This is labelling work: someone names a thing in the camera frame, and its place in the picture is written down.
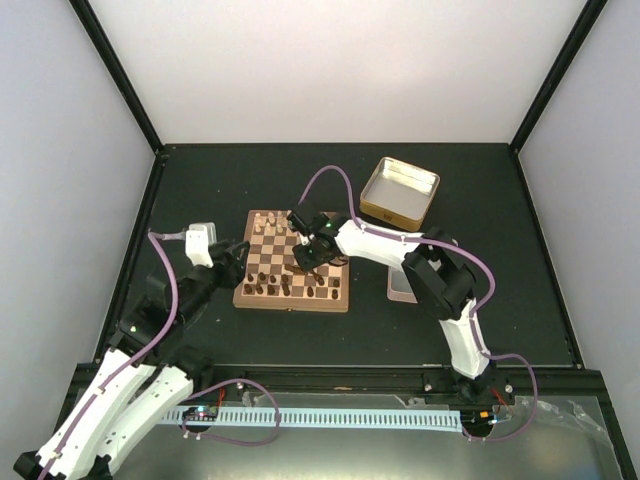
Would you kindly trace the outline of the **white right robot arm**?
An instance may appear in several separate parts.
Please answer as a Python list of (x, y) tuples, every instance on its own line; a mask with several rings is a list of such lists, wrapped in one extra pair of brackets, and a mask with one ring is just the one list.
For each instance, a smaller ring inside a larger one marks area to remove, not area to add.
[(490, 392), (485, 371), (491, 359), (477, 325), (476, 278), (450, 238), (439, 230), (430, 238), (301, 207), (287, 215), (287, 222), (300, 239), (293, 253), (305, 272), (339, 257), (363, 258), (402, 272), (425, 315), (442, 328), (458, 398), (471, 404)]

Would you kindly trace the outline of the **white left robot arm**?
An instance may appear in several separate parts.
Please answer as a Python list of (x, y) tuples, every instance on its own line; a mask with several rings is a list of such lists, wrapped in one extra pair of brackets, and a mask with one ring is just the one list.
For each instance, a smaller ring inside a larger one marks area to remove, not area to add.
[(99, 369), (72, 412), (38, 450), (14, 464), (23, 479), (110, 479), (170, 409), (207, 397), (212, 364), (183, 342), (216, 291), (235, 289), (246, 275), (250, 244), (208, 245), (207, 258), (176, 277), (159, 236), (149, 239), (167, 273), (151, 280), (123, 317)]

